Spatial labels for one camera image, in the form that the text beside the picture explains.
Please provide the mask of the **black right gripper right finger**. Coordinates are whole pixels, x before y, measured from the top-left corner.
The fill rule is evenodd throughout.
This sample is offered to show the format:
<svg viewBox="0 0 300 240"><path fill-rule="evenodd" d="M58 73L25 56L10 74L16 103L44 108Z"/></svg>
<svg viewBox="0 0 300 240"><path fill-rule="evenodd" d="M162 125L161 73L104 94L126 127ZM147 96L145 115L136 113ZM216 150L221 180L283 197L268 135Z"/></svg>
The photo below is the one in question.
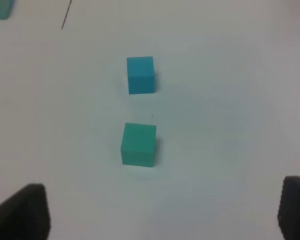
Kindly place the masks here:
<svg viewBox="0 0 300 240"><path fill-rule="evenodd" d="M300 240L300 176L284 178L277 220L285 240Z"/></svg>

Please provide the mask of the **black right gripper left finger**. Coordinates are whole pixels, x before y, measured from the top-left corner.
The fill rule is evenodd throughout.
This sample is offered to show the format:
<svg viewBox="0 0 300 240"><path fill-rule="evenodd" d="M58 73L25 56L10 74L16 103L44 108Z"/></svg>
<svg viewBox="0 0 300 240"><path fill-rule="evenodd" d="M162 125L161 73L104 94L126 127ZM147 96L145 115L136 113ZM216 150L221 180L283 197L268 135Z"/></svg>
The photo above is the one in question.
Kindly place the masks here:
<svg viewBox="0 0 300 240"><path fill-rule="evenodd" d="M50 230L43 184L28 184L0 204L0 240L46 240Z"/></svg>

